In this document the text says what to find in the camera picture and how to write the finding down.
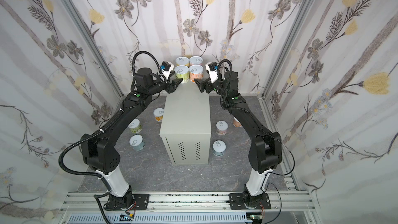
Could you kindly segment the brown label can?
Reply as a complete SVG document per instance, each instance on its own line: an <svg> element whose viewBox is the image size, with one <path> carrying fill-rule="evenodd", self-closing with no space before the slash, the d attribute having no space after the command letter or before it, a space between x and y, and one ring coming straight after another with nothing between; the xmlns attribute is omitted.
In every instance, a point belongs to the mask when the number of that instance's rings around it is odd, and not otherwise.
<svg viewBox="0 0 398 224"><path fill-rule="evenodd" d="M203 78L203 66L201 65L192 65L189 67L189 76L190 80L194 83L195 79L202 79Z"/></svg>

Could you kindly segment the pink label can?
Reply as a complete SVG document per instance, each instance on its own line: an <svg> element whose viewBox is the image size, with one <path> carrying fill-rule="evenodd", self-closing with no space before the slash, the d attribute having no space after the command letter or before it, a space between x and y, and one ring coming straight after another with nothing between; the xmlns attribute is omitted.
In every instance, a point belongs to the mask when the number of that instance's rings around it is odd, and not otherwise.
<svg viewBox="0 0 398 224"><path fill-rule="evenodd" d="M192 57L189 59L189 62L190 62L190 66L193 66L193 65L200 65L200 66L202 66L203 58L200 57L200 56L192 56Z"/></svg>

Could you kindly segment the orange label can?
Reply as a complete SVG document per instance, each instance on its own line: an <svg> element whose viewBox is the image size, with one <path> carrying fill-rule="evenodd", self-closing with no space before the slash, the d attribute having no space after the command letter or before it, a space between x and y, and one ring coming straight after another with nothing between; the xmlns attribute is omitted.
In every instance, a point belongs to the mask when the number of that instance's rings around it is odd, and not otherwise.
<svg viewBox="0 0 398 224"><path fill-rule="evenodd" d="M161 122L163 120L163 115L164 115L164 109L163 108L157 108L153 111L153 115L156 119L157 122Z"/></svg>

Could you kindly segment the yellow label can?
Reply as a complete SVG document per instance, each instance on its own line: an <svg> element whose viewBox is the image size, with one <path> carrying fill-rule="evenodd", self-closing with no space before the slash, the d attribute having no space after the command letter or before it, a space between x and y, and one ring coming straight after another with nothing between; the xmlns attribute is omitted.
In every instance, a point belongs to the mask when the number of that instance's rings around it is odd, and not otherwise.
<svg viewBox="0 0 398 224"><path fill-rule="evenodd" d="M190 60L187 57L178 57L175 59L175 62L177 66L190 66Z"/></svg>

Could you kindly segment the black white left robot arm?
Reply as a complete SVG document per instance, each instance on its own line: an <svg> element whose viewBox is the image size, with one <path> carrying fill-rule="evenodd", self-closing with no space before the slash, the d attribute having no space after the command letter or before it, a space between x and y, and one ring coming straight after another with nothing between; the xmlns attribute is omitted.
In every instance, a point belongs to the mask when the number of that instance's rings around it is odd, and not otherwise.
<svg viewBox="0 0 398 224"><path fill-rule="evenodd" d="M145 111L154 101L156 94L162 91L174 92L181 79L171 80L173 69L162 70L155 74L149 68L140 68L134 76L131 92L120 104L119 110L102 126L99 134L89 138L85 134L81 150L83 161L95 174L99 175L108 192L108 200L104 204L107 211L128 210L135 204L132 187L121 173L118 141L126 133L134 119Z"/></svg>

